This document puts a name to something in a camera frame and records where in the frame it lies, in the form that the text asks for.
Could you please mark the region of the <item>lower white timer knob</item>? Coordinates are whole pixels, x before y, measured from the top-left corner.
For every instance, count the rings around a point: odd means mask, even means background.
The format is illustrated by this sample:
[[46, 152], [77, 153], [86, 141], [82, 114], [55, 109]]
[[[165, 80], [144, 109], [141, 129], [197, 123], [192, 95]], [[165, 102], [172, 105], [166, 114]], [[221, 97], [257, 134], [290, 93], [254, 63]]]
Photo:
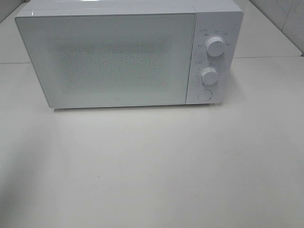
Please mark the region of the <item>lower white timer knob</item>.
[[219, 72], [213, 67], [207, 67], [201, 72], [200, 76], [203, 84], [212, 85], [218, 81]]

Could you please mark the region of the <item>white microwave door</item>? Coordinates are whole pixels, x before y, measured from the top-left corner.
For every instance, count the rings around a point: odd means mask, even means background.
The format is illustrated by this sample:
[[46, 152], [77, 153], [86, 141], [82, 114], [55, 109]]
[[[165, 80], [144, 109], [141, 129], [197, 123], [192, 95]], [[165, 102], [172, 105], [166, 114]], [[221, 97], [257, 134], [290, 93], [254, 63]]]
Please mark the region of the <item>white microwave door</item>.
[[17, 17], [52, 108], [186, 102], [195, 15]]

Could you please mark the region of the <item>round white door button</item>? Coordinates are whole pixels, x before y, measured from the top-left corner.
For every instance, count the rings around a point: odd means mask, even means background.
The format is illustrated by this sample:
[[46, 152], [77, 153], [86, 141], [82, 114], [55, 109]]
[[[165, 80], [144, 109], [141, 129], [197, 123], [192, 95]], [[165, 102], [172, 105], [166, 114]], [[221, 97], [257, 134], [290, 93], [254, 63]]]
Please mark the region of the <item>round white door button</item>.
[[208, 101], [212, 98], [212, 91], [203, 89], [198, 93], [198, 99], [201, 101]]

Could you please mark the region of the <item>white microwave oven body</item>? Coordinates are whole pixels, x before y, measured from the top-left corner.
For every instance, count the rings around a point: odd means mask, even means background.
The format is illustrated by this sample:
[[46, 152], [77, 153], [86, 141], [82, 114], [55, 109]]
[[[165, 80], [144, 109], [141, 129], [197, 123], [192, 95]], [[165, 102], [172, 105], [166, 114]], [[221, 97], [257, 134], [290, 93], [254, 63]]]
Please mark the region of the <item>white microwave oven body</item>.
[[[15, 22], [17, 17], [186, 13], [193, 13], [195, 22], [186, 102], [179, 105], [221, 103], [244, 16], [232, 0], [32, 0], [16, 15]], [[222, 36], [226, 42], [224, 53], [218, 57], [211, 57], [206, 51], [206, 41], [214, 35]], [[218, 81], [212, 85], [205, 85], [201, 80], [200, 74], [207, 67], [219, 72]], [[203, 89], [212, 91], [210, 100], [198, 99]]]

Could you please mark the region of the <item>upper white control knob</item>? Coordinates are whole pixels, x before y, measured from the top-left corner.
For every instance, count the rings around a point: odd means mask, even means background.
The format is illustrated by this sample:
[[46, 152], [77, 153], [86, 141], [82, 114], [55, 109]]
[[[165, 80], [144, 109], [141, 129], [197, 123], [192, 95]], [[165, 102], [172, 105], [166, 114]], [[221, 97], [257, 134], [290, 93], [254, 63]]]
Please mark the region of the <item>upper white control knob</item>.
[[218, 57], [225, 51], [225, 39], [220, 35], [214, 35], [206, 41], [206, 51], [211, 57]]

